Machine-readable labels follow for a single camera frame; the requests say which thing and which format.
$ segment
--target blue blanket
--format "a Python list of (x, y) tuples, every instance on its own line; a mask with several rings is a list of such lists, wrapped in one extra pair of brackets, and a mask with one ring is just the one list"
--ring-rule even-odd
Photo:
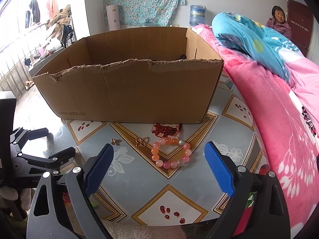
[(274, 29), (237, 13), (217, 14), (212, 28), (221, 46), (244, 51), (289, 83), (289, 72), (278, 54), (282, 47), (300, 51), (289, 39)]

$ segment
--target metal screw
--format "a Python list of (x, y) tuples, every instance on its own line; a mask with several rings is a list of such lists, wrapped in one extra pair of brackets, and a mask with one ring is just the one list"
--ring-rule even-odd
[(78, 173), (80, 171), (81, 171), (81, 167), (74, 167), (72, 170), (72, 172), (74, 172), (74, 173)]
[(268, 172), (268, 175), (272, 178), (276, 176), (276, 174), (273, 171)]
[(246, 172), (246, 167), (240, 165), (240, 166), (237, 167), (237, 170), (238, 170), (239, 172)]
[(50, 176), (50, 172), (45, 172), (42, 174), (43, 178), (48, 178)]

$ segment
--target black hair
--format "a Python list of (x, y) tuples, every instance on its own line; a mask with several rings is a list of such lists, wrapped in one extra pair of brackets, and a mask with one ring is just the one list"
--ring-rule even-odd
[(275, 18), (275, 11), (281, 11), (283, 14), (284, 14), (284, 17), (285, 17), (285, 20), (286, 20), (286, 15), (285, 15), (285, 12), (284, 10), (278, 6), (278, 5), (275, 5), (273, 8), (272, 8), (272, 16)]

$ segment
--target cardboard box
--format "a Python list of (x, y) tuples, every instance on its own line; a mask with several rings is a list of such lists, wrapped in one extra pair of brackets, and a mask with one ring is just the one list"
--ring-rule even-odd
[(222, 68), (191, 29), (129, 28), (77, 41), (33, 80), (63, 119), (200, 123)]

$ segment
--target white cylinder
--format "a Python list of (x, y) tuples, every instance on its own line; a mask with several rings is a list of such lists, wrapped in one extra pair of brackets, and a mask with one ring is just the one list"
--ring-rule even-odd
[(120, 29), (119, 7), (117, 4), (106, 6), (106, 15), (110, 30)]

